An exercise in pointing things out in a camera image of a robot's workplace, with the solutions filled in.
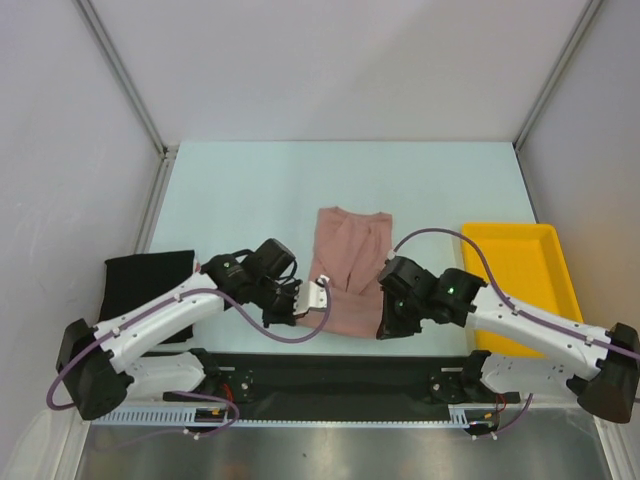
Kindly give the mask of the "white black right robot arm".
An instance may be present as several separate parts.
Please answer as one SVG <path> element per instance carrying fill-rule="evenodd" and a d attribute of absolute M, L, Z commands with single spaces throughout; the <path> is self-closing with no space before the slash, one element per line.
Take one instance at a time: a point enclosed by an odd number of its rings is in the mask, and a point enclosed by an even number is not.
<path fill-rule="evenodd" d="M 461 376 L 463 393 L 484 401 L 495 393 L 576 397 L 580 407 L 603 420 L 627 424 L 639 386 L 639 334 L 622 323 L 611 329 L 579 323 L 514 299 L 482 278 L 457 268 L 435 276 L 397 256 L 378 277 L 383 314 L 377 336 L 402 338 L 421 323 L 454 324 L 495 333 L 536 352 L 514 359 L 473 352 Z"/>

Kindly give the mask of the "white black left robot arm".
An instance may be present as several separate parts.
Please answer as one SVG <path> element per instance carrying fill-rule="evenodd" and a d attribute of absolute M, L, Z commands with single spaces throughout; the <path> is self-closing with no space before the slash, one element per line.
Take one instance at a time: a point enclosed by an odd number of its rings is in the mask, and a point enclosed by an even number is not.
<path fill-rule="evenodd" d="M 105 266 L 97 323 L 68 325 L 56 362 L 57 381 L 84 420 L 101 418 L 125 400 L 201 401 L 224 392 L 220 367 L 206 350 L 149 353 L 190 339 L 202 319 L 253 304 L 268 322 L 295 322 L 300 283 L 285 272 L 297 262 L 273 238 L 204 264 L 194 251 L 179 250 L 113 258 Z"/>

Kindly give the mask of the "pink t shirt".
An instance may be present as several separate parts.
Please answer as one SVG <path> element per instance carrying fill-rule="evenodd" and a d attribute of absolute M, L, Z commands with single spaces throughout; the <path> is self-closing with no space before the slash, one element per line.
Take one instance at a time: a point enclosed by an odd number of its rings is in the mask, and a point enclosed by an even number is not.
<path fill-rule="evenodd" d="M 329 279 L 325 332 L 376 337 L 383 311 L 378 276 L 392 249 L 392 227 L 388 213 L 356 214 L 339 207 L 318 211 L 309 279 Z"/>

